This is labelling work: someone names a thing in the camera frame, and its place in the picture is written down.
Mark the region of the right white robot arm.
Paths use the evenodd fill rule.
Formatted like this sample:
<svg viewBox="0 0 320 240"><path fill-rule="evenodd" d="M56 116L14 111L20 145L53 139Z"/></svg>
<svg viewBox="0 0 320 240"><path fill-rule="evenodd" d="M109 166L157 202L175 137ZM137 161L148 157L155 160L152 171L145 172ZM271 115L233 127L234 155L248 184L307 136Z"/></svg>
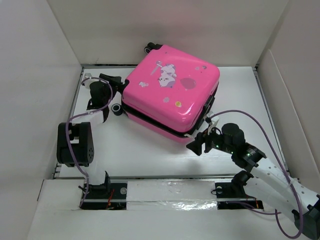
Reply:
<svg viewBox="0 0 320 240"><path fill-rule="evenodd" d="M238 125L227 123L221 130L210 125L186 147L198 156L212 149L230 154L242 169L231 181L235 196L257 198L290 219L307 238L320 238L320 195L292 177L286 178L265 153L246 142Z"/></svg>

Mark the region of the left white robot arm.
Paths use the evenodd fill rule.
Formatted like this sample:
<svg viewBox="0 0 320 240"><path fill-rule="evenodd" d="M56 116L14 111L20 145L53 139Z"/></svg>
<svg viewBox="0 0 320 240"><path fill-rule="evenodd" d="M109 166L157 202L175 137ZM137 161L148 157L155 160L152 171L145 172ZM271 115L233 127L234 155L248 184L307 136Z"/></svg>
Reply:
<svg viewBox="0 0 320 240"><path fill-rule="evenodd" d="M112 195L111 180L107 172L104 180L90 183L88 168L94 160L95 148L93 129L105 123L110 114L110 103L117 93L123 93L129 84L120 76L101 73L98 77L86 74L81 85L89 90L90 98L83 113L71 116L66 122L58 125L57 161L69 168L75 167L84 176L85 184L80 186L82 199L107 198Z"/></svg>

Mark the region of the pink hard-shell suitcase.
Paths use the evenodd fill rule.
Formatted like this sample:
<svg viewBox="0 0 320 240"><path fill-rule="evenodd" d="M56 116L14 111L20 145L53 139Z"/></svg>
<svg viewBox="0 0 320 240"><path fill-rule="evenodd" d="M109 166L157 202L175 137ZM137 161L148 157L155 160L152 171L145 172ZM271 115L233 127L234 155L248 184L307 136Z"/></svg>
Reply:
<svg viewBox="0 0 320 240"><path fill-rule="evenodd" d="M129 119L178 143L188 143L215 100L217 66L165 44L146 56L118 87Z"/></svg>

